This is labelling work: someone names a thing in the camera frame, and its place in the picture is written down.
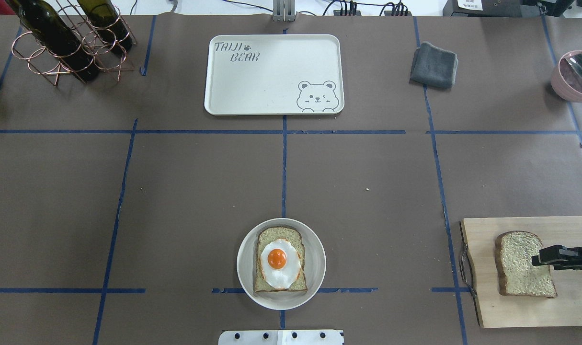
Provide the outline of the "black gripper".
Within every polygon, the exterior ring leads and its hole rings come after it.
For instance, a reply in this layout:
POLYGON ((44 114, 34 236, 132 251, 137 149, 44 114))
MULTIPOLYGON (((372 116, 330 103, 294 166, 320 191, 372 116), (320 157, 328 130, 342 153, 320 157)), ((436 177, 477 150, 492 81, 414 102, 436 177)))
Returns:
POLYGON ((540 250, 540 255, 532 256, 533 266, 551 265, 555 270, 582 270, 582 248, 567 248, 564 245, 552 245, 540 250))

